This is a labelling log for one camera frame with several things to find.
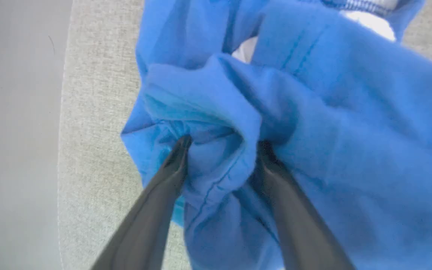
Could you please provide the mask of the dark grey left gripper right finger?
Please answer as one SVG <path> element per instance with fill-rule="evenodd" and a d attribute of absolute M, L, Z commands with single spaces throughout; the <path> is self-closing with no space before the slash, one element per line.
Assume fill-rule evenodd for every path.
<path fill-rule="evenodd" d="M 268 141 L 258 144 L 257 173 L 261 180 L 257 186 L 274 216 L 286 270 L 355 269 Z"/>

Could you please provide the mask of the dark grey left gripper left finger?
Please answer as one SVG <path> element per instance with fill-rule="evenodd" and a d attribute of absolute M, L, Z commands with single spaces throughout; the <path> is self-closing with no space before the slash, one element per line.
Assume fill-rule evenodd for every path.
<path fill-rule="evenodd" d="M 161 270 L 176 200 L 188 176 L 189 135 L 182 136 L 92 266 Z"/>

